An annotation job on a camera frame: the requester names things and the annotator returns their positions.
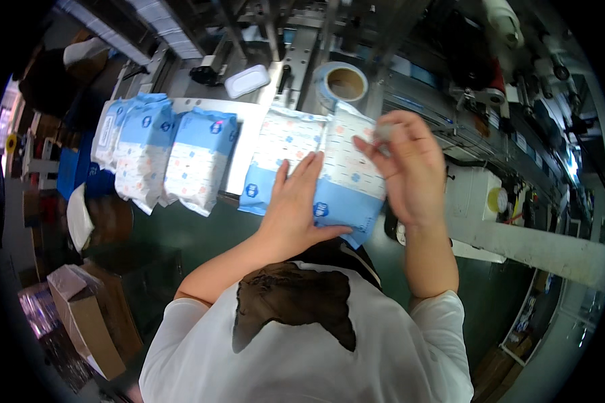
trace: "sticker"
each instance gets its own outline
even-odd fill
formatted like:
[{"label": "sticker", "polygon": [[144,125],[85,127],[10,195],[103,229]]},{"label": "sticker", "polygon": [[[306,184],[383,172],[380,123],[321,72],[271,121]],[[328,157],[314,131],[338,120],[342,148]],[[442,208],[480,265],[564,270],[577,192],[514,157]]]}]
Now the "sticker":
[{"label": "sticker", "polygon": [[247,185],[246,187],[246,195],[248,197],[255,197],[258,196],[258,185],[250,183],[249,185]]},{"label": "sticker", "polygon": [[314,215],[316,217],[325,217],[330,213],[330,210],[327,208],[327,204],[323,202],[318,202],[314,205]]},{"label": "sticker", "polygon": [[211,125],[211,134],[218,134],[219,132],[222,131],[222,124],[224,122],[222,121],[217,121],[214,124]]},{"label": "sticker", "polygon": [[516,133],[516,144],[522,151],[526,153],[526,140],[520,133]]},{"label": "sticker", "polygon": [[103,121],[103,129],[98,137],[98,145],[101,147],[107,147],[110,143],[110,135],[112,134],[112,124],[114,123],[113,116],[106,116]]}]

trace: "tape roll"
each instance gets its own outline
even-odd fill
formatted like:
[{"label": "tape roll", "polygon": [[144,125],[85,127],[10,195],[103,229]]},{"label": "tape roll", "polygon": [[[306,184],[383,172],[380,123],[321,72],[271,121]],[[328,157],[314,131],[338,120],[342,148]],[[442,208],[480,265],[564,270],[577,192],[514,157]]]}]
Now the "tape roll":
[{"label": "tape roll", "polygon": [[337,101],[359,101],[368,91],[368,80],[363,72],[344,62],[329,62],[318,66],[312,75],[318,101],[334,110]]}]

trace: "blue logo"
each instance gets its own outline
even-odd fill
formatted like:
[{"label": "blue logo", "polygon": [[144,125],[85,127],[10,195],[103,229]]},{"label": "blue logo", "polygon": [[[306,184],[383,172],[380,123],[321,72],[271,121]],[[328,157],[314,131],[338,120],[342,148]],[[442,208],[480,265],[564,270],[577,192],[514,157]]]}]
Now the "blue logo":
[{"label": "blue logo", "polygon": [[222,121],[217,121],[214,124],[211,125],[211,133],[212,134],[218,134],[219,132],[222,131]]},{"label": "blue logo", "polygon": [[258,196],[258,185],[250,183],[247,187],[246,187],[246,195],[248,197],[255,197]]},{"label": "blue logo", "polygon": [[330,210],[327,208],[327,205],[322,202],[318,202],[314,205],[314,215],[316,217],[325,217],[330,213]]}]

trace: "green floor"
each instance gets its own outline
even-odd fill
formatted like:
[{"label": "green floor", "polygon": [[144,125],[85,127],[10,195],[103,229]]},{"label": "green floor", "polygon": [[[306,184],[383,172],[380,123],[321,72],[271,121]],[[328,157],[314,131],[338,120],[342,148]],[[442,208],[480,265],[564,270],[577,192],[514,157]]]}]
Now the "green floor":
[{"label": "green floor", "polygon": [[[133,238],[173,246],[182,250],[186,273],[210,258],[248,238],[262,217],[238,212],[219,202],[208,218],[187,210],[180,203],[157,207],[147,216],[136,206]],[[402,306],[410,292],[402,272],[403,246],[389,239],[379,217],[365,250],[380,275],[384,293]],[[494,344],[505,335],[524,299],[533,270],[520,264],[491,264],[470,259],[457,260],[459,296],[464,304],[464,339],[473,370]]]}]

